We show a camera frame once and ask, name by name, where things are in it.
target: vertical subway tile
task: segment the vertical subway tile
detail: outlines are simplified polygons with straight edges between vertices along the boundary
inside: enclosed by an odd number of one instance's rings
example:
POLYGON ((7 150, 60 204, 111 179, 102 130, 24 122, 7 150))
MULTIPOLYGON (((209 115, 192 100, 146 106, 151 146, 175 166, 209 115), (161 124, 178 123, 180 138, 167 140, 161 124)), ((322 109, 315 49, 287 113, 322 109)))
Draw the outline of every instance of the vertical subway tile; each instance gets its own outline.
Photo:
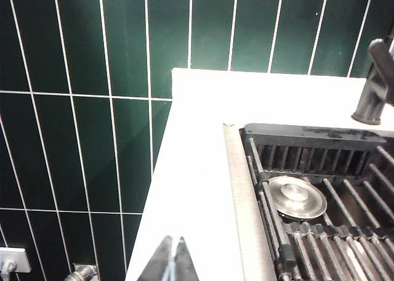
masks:
POLYGON ((30 95, 0 94, 0 110, 27 207, 53 209, 54 201, 30 95))
POLYGON ((142 212, 150 185, 147 100, 114 99, 124 212, 142 212))
POLYGON ((58 207, 87 210, 70 98, 40 95, 35 99, 58 207))
POLYGON ((144 0, 103 0, 112 94, 147 96, 144 0))
POLYGON ((193 0, 191 67, 226 70, 234 0, 193 0))
POLYGON ((171 70, 187 67, 189 0, 148 0, 153 97, 171 97, 171 70))
POLYGON ((29 90, 10 0, 0 0, 0 90, 29 90))
POLYGON ((135 238, 137 237, 138 228, 140 226, 141 215, 139 214, 124 214, 124 241, 126 245, 126 261, 127 265, 130 263, 131 253, 133 251, 135 238))
POLYGON ((58 0, 74 93, 108 95, 99 0, 58 0))
POLYGON ((346 76, 367 0, 327 0, 311 74, 346 76))
POLYGON ((28 213, 47 279, 62 280, 69 270, 56 212, 28 213))
POLYGON ((23 208, 17 180, 8 155, 6 141, 0 131, 0 206, 23 208))
POLYGON ((368 45, 373 39, 385 38, 391 32, 393 13, 394 0, 371 0, 351 76, 367 76, 372 63, 367 52, 368 45))
POLYGON ((19 274, 20 281, 44 280, 25 212, 19 210, 0 210, 0 221, 8 245, 10 247, 26 249, 31 272, 28 274, 19 274))
POLYGON ((92 211, 119 211, 110 101, 75 97, 76 118, 92 211))
POLYGON ((268 69, 278 0, 238 0, 231 70, 268 69))
POLYGON ((67 92, 55 0, 14 0, 35 91, 67 92))
POLYGON ((273 73, 306 74, 323 0, 282 0, 273 73))
POLYGON ((68 257, 72 264, 95 264, 87 213, 60 213, 68 257))
POLYGON ((124 280, 120 214, 92 214, 101 281, 124 280))
POLYGON ((170 108, 171 101, 152 102, 153 165, 156 165, 170 108))

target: stainless steel drain cover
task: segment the stainless steel drain cover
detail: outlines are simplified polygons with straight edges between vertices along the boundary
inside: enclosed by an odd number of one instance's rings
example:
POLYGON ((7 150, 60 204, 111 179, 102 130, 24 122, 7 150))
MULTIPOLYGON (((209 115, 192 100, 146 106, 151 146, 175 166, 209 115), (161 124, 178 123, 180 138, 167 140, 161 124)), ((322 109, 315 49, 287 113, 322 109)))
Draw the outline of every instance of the stainless steel drain cover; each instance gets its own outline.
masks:
POLYGON ((324 195, 302 179, 276 176, 268 181, 271 196, 280 213, 292 218, 313 219, 326 212, 324 195))

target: metal tool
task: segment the metal tool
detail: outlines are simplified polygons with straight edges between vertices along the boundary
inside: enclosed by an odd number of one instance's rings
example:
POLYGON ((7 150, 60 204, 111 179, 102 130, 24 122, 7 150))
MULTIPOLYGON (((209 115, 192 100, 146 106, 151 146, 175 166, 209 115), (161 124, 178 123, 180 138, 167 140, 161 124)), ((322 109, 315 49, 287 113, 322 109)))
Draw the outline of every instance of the metal tool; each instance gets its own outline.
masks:
POLYGON ((199 281, 185 239, 180 238, 174 257, 172 237, 166 236, 137 281, 199 281))

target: white grout line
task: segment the white grout line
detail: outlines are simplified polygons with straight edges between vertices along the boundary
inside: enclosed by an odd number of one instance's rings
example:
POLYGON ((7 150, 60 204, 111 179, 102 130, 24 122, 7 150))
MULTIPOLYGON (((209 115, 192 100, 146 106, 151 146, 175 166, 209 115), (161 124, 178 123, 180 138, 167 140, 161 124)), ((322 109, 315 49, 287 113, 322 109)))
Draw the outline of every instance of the white grout line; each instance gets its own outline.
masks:
POLYGON ((238 0, 234 0, 234 7, 233 7, 233 21, 231 23, 231 36, 230 36, 230 50, 228 51, 228 63, 227 63, 227 70, 231 70, 231 61, 233 60, 233 44, 234 44, 234 30, 235 30, 235 18, 236 18, 236 6, 238 0))
POLYGON ((149 148, 150 148, 150 176, 153 175, 153 125, 152 125, 152 86, 150 78, 150 46, 149 46, 149 17, 148 0, 145 0, 145 31, 147 40, 147 72, 148 72, 148 101, 149 101, 149 148))
POLYGON ((278 32, 278 25, 279 25, 279 17, 281 15, 281 8, 282 8, 282 0, 279 0, 279 2, 278 2, 278 11, 276 12, 275 28, 273 30, 273 38, 272 38, 272 45, 271 45, 271 52, 270 52, 270 60, 268 62, 268 71, 267 71, 268 73, 271 73, 273 53, 274 53, 274 50, 275 50, 276 34, 278 32))
POLYGON ((367 18, 367 15, 368 15, 368 10, 369 10, 369 5, 370 4, 371 4, 371 0, 368 0, 367 6, 366 6, 365 12, 364 12, 363 21, 361 22, 360 31, 358 32, 356 46, 355 46, 355 49, 353 51, 352 61, 350 62, 350 66, 349 66, 349 69, 348 69, 348 72, 347 72, 347 78, 350 77, 350 73, 352 72, 352 69, 353 69, 353 64, 355 63, 355 58, 356 58, 356 54, 357 54, 358 45, 360 43, 361 35, 363 34, 364 24, 365 24, 365 20, 367 18))
POLYGON ((189 0, 189 32, 187 41, 187 68, 191 68, 191 21, 193 15, 193 0, 189 0))
POLYGON ((324 11, 326 10, 326 4, 327 4, 327 0, 323 0, 323 5, 321 6, 321 13, 320 13, 318 30, 316 32, 315 43, 313 45, 312 55, 311 55, 310 61, 309 61, 308 76, 310 75, 310 72, 312 71, 313 61, 315 59, 316 48, 318 46, 318 41, 319 41, 321 24, 323 22, 324 11))
MULTIPOLYGON (((44 144, 44 139, 42 137, 41 125, 40 125, 39 118, 38 118, 38 111, 37 111, 37 107, 36 107, 36 101, 35 101, 34 95, 33 95, 33 88, 31 86, 30 75, 29 75, 27 62, 26 62, 25 50, 23 48, 22 37, 20 35, 17 14, 15 12, 15 7, 14 7, 14 1, 10 0, 10 3, 11 3, 11 8, 12 8, 12 15, 14 16, 14 22, 15 22, 15 26, 16 26, 16 29, 17 29, 19 46, 20 46, 20 50, 21 50, 21 53, 22 53, 23 65, 25 66, 25 72, 26 72, 27 83, 28 83, 28 86, 29 86, 31 102, 33 104, 34 115, 36 117, 36 123, 37 123, 37 129, 38 129, 39 138, 40 138, 40 141, 41 141, 42 153, 44 154, 44 160, 45 160, 45 164, 46 164, 46 168, 47 168, 50 189, 52 191, 52 197, 53 197, 53 200, 54 200, 55 209, 58 210, 57 200, 56 200, 55 190, 54 190, 54 184, 52 182, 52 175, 51 175, 50 169, 49 169, 47 152, 46 152, 46 148, 45 148, 45 144, 44 144)), ((59 223, 60 234, 62 236, 62 242, 63 242, 63 247, 64 247, 64 252, 65 252, 68 268, 69 268, 69 271, 71 272, 71 265, 70 265, 70 260, 69 260, 68 252, 67 252, 67 246, 66 246, 66 242, 65 242, 65 238, 64 238, 64 234, 63 234, 62 222, 60 220, 59 212, 56 212, 56 214, 57 214, 57 219, 58 219, 58 223, 59 223)))
MULTIPOLYGON (((29 209, 29 208, 9 208, 9 207, 0 207, 0 210, 16 210, 16 211, 37 211, 37 212, 56 212, 56 210, 51 209, 29 209)), ((126 215, 142 215, 142 213, 138 212, 107 212, 107 211, 76 211, 76 210, 59 210, 62 213, 91 213, 91 214, 126 214, 126 215)))
POLYGON ((17 169, 15 168, 14 159, 13 159, 12 154, 11 154, 10 145, 8 143, 8 138, 7 138, 7 135, 6 135, 6 130, 4 129, 4 125, 2 123, 2 118, 1 117, 0 117, 0 126, 1 126, 2 134, 4 136, 4 140, 6 142, 6 147, 7 147, 8 155, 9 155, 9 158, 10 158, 10 161, 11 161, 11 166, 12 166, 12 170, 14 172, 15 180, 17 181, 20 199, 22 201, 22 205, 23 205, 23 208, 24 208, 23 210, 25 212, 27 223, 28 223, 29 229, 30 229, 31 239, 33 240, 33 244, 34 244, 34 247, 36 249, 37 258, 38 258, 39 265, 41 267, 42 275, 44 276, 44 280, 47 281, 47 276, 46 276, 45 271, 44 271, 44 266, 42 265, 41 257, 39 255, 38 246, 37 246, 37 242, 36 242, 36 237, 34 236, 33 228, 31 226, 31 222, 30 222, 30 217, 29 217, 29 214, 28 214, 27 209, 26 209, 25 197, 23 196, 22 188, 20 187, 20 182, 19 182, 19 177, 18 177, 18 174, 17 174, 17 169))
POLYGON ((77 146, 78 146, 79 163, 81 165, 82 181, 84 183, 86 205, 87 205, 87 208, 88 208, 90 234, 91 234, 91 237, 92 237, 94 258, 95 258, 95 263, 96 263, 96 267, 97 267, 97 273, 98 273, 98 276, 100 277, 100 270, 99 270, 99 267, 98 267, 99 266, 98 265, 99 262, 98 262, 98 259, 97 259, 97 252, 96 252, 95 239, 94 239, 94 233, 93 233, 92 216, 90 215, 90 204, 89 204, 89 197, 88 197, 88 193, 87 193, 86 175, 85 175, 85 168, 84 168, 84 162, 83 162, 83 157, 82 157, 81 141, 80 141, 80 138, 79 138, 78 123, 76 121, 76 112, 75 112, 75 106, 74 106, 74 98, 73 98, 73 93, 72 93, 72 88, 71 88, 70 73, 69 73, 69 70, 68 70, 68 61, 67 61, 66 47, 65 47, 64 36, 63 36, 62 21, 60 19, 60 11, 59 11, 59 6, 58 6, 58 0, 55 0, 55 7, 56 7, 58 27, 59 27, 59 33, 60 33, 60 41, 62 43, 62 52, 63 52, 63 59, 64 59, 64 64, 65 64, 65 70, 66 70, 66 78, 67 78, 68 92, 69 92, 70 103, 71 103, 71 111, 72 111, 72 114, 73 114, 75 135, 76 135, 76 141, 77 141, 77 146))
POLYGON ((103 0, 100 0, 100 15, 101 15, 101 26, 103 31, 103 43, 104 43, 104 55, 105 55, 105 68, 107 70, 107 83, 108 83, 108 94, 110 96, 110 112, 111 112, 111 125, 112 125, 112 135, 113 135, 113 148, 115 153, 115 168, 116 168, 116 183, 118 185, 118 200, 119 200, 119 211, 121 220, 121 233, 122 233, 122 248, 123 248, 123 263, 124 271, 127 272, 127 261, 126 261, 126 245, 124 241, 124 225, 123 225, 123 208, 122 208, 122 195, 121 195, 121 183, 119 175, 119 160, 118 160, 118 143, 116 140, 116 128, 115 128, 115 114, 113 110, 112 101, 112 87, 111 87, 111 73, 110 73, 110 63, 108 60, 108 47, 107 47, 107 33, 105 31, 105 18, 104 18, 104 5, 103 0))
MULTIPOLYGON (((7 242, 6 236, 4 235, 4 231, 2 230, 1 222, 0 222, 0 233, 1 233, 2 239, 4 240, 5 246, 8 247, 8 242, 7 242)), ((17 276, 18 281, 20 281, 19 274, 15 273, 15 275, 17 276)))
MULTIPOLYGON (((29 91, 13 91, 13 90, 0 90, 1 94, 29 94, 29 91)), ((55 92, 34 92, 34 95, 47 95, 47 96, 73 96, 73 97, 93 97, 93 98, 112 98, 112 99, 130 99, 130 100, 149 100, 149 97, 137 96, 109 96, 98 94, 75 94, 75 93, 55 93, 55 92)), ((153 101, 172 101, 171 98, 151 97, 153 101)))

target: faucet spout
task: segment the faucet spout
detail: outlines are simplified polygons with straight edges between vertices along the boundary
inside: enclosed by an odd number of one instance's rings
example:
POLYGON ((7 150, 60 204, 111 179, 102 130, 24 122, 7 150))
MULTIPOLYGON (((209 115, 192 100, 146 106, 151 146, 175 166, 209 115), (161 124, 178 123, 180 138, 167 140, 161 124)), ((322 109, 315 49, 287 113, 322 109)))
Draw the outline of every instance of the faucet spout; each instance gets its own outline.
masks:
POLYGON ((385 104, 394 106, 394 60, 383 39, 373 40, 368 47, 374 62, 361 93, 356 112, 356 121, 379 125, 385 104))

